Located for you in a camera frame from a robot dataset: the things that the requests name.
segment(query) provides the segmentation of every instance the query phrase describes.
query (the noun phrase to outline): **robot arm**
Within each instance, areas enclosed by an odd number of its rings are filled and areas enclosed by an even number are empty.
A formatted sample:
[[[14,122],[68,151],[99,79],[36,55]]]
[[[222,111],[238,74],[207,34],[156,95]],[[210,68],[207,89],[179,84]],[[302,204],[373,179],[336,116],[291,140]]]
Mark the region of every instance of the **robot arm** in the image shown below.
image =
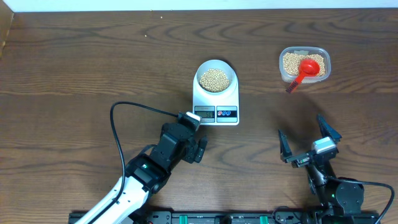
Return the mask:
[[[125,168],[126,178],[123,193],[117,202],[115,197],[121,188],[122,177],[112,190],[77,223],[121,223],[168,181],[171,170],[181,161],[200,162],[205,152],[207,138],[198,144],[194,135],[201,118],[187,112],[178,115],[177,123],[162,126],[160,140],[148,156],[143,150],[130,160]]]

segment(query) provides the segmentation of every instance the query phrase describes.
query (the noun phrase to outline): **clear plastic container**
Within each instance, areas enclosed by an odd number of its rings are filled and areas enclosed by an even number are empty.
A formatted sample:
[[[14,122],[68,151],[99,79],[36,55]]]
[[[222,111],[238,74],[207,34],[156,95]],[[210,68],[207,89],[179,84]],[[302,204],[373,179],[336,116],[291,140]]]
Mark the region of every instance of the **clear plastic container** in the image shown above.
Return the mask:
[[[327,79],[331,72],[331,63],[330,63],[330,56],[328,52],[319,47],[288,47],[280,53],[279,56],[279,70],[282,74],[282,79],[285,82],[292,82],[297,76],[289,75],[284,69],[284,55],[286,53],[296,53],[296,54],[303,54],[303,55],[311,55],[311,54],[318,54],[323,57],[323,63],[325,63],[325,75],[321,77],[305,77],[302,83],[316,83],[320,81],[324,81]]]

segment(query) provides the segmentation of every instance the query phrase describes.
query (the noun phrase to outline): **wooden tabletop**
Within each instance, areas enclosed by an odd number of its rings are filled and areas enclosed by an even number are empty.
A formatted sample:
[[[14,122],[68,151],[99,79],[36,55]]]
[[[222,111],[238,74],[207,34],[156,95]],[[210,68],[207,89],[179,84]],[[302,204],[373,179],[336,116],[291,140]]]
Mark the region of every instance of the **wooden tabletop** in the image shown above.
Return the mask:
[[[192,109],[192,80],[209,59],[239,78],[240,124],[202,127],[200,164],[181,162],[149,200],[174,210],[265,211],[316,205],[305,169],[279,159],[320,138],[321,113],[343,136],[337,176],[398,189],[398,9],[18,13],[0,61],[0,222],[66,223],[121,176],[109,123],[115,101]],[[279,54],[327,50],[332,73],[289,95]],[[173,118],[115,111],[126,160],[156,144]],[[363,210],[390,192],[365,187]],[[393,205],[383,223],[396,223]]]

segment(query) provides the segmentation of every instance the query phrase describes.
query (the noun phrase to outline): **white wall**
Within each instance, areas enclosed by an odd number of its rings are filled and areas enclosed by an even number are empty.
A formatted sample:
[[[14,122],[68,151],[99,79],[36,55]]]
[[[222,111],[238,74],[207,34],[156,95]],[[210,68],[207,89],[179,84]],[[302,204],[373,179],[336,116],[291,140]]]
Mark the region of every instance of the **white wall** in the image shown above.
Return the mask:
[[[398,7],[398,0],[3,0],[14,12]]]

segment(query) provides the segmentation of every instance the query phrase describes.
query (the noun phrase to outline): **red spoon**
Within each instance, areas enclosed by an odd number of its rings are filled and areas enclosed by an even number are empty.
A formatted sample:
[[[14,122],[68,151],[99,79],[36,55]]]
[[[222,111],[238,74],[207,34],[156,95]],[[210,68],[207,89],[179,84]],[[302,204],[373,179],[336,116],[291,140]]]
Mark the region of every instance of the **red spoon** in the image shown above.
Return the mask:
[[[319,64],[312,59],[304,59],[300,63],[300,67],[298,68],[300,74],[298,77],[290,84],[286,92],[292,93],[299,84],[303,81],[305,77],[313,77],[319,73]]]

